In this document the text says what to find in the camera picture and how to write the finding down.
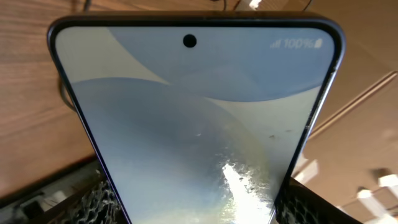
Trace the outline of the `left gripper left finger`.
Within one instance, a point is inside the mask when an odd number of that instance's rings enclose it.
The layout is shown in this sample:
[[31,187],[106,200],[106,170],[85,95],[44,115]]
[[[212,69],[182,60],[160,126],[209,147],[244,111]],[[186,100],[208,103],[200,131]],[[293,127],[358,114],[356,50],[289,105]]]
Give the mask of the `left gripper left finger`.
[[124,215],[110,183],[101,179],[30,222],[38,224],[114,224],[124,223]]

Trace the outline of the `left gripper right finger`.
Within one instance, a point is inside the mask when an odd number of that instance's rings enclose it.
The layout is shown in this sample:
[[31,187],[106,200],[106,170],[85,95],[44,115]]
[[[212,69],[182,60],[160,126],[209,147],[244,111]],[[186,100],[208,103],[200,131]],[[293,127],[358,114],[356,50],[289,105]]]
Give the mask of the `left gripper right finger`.
[[293,178],[278,193],[275,219],[280,224],[361,224]]

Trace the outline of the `blue Galaxy S24+ smartphone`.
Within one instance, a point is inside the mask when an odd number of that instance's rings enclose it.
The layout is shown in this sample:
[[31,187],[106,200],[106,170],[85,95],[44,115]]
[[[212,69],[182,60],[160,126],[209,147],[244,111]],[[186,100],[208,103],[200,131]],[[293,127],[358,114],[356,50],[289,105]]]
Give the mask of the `blue Galaxy S24+ smartphone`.
[[345,52],[311,12],[89,12],[47,44],[129,223],[269,223]]

